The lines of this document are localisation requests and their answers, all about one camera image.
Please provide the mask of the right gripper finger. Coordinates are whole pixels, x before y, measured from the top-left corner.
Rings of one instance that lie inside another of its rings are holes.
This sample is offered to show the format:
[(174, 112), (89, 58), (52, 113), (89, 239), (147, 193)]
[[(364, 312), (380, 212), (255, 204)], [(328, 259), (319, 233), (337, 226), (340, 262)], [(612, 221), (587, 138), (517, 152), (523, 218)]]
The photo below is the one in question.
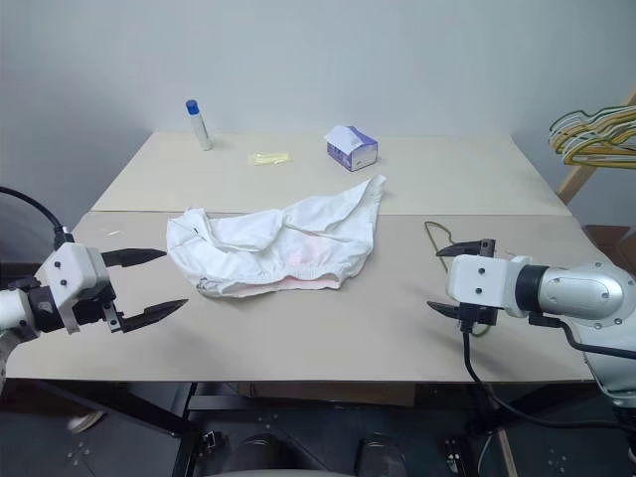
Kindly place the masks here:
[(456, 242), (436, 252), (438, 257), (454, 257), (462, 254), (479, 255), (481, 253), (481, 241)]
[(451, 318), (451, 319), (459, 319), (460, 318), (460, 309), (458, 306), (439, 303), (434, 301), (427, 301), (426, 304), (437, 313), (441, 315)]

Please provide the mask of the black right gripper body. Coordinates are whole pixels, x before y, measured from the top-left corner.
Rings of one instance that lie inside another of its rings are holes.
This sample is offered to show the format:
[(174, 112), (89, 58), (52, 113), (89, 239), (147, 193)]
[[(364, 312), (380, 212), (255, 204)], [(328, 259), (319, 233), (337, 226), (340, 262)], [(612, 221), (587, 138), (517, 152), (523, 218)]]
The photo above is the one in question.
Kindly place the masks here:
[[(495, 253), (495, 241), (491, 238), (479, 239), (481, 241), (481, 253), (477, 256), (493, 257)], [(482, 286), (472, 286), (475, 297), (457, 298), (459, 302), (461, 322), (463, 326), (475, 326), (477, 323), (486, 326), (495, 325), (497, 321), (497, 309), (478, 302), (479, 295), (483, 294)]]

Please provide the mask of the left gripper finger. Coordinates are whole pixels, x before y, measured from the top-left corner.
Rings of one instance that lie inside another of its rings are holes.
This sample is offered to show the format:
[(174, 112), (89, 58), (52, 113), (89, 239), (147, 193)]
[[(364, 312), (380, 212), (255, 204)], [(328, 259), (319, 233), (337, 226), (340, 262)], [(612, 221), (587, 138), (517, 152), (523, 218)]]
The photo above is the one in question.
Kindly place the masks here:
[(167, 253), (165, 251), (155, 248), (123, 248), (103, 252), (101, 254), (101, 258), (106, 267), (130, 267), (143, 264), (166, 255)]
[(120, 320), (120, 331), (128, 333), (155, 324), (177, 311), (187, 302), (188, 299), (178, 299), (147, 307), (141, 314), (122, 318)]

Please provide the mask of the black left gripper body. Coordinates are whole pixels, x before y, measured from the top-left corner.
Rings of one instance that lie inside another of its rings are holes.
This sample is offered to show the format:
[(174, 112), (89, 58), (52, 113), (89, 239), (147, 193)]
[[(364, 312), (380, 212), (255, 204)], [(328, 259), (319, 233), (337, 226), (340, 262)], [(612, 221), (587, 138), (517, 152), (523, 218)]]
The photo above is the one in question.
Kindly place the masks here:
[(103, 321), (112, 333), (121, 331), (123, 313), (116, 309), (115, 299), (116, 294), (111, 284), (104, 286), (92, 298), (80, 299), (73, 307), (78, 324), (82, 326)]

